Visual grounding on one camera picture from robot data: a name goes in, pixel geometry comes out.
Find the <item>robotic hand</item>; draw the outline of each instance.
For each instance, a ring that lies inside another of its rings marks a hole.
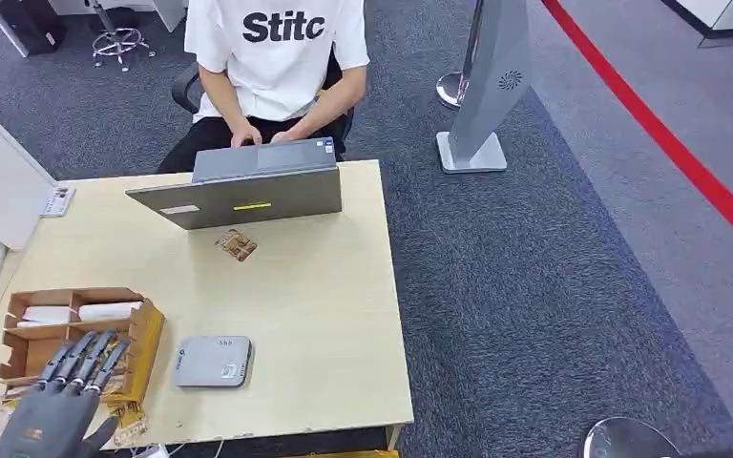
[[[83,436],[94,419],[111,370],[128,347],[128,341],[115,346],[86,385],[114,334],[113,330],[103,333],[82,362],[80,356],[96,337],[95,332],[86,334],[74,346],[64,343],[57,350],[10,416],[0,439],[0,458],[88,458],[111,439],[118,425],[116,417],[109,418],[85,440]],[[70,379],[78,364],[75,377]]]

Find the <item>gray carpet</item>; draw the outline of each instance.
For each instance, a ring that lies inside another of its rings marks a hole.
[[[718,393],[535,93],[499,130],[509,171],[440,172],[433,138],[452,113],[432,87],[461,61],[469,2],[367,3],[374,64],[348,147],[383,166],[416,419],[403,454],[574,457],[615,414],[685,451],[733,447]],[[92,69],[87,33],[51,56],[0,49],[0,120],[57,177],[150,173],[183,132],[167,90],[188,57],[178,34],[147,29],[163,52],[131,74]]]
[[[733,47],[660,1],[561,0],[634,90],[733,191]],[[534,87],[733,416],[733,227],[612,96],[540,2]]]

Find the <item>light wood tabletop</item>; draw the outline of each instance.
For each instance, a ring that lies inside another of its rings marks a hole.
[[[166,317],[136,446],[360,427],[393,444],[413,414],[380,169],[340,167],[344,211],[235,226],[259,245],[245,262],[215,246],[228,228],[184,231],[124,193],[188,174],[71,182],[67,216],[40,221],[0,301],[0,339],[10,292],[129,287]],[[192,335],[249,337],[245,385],[174,386]]]

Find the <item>laptop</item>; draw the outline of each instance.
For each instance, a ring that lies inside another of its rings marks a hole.
[[[194,182],[126,194],[184,229],[341,212],[332,151],[331,138],[204,151]]]
[[[178,349],[173,382],[176,386],[242,386],[250,357],[247,337],[188,337]]]
[[[198,152],[192,182],[318,170],[335,165],[330,137],[223,148]]]

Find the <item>red floor stripe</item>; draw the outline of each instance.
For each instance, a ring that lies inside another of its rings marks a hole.
[[[605,59],[558,0],[541,0],[595,72],[681,172],[733,226],[733,194],[670,132]]]

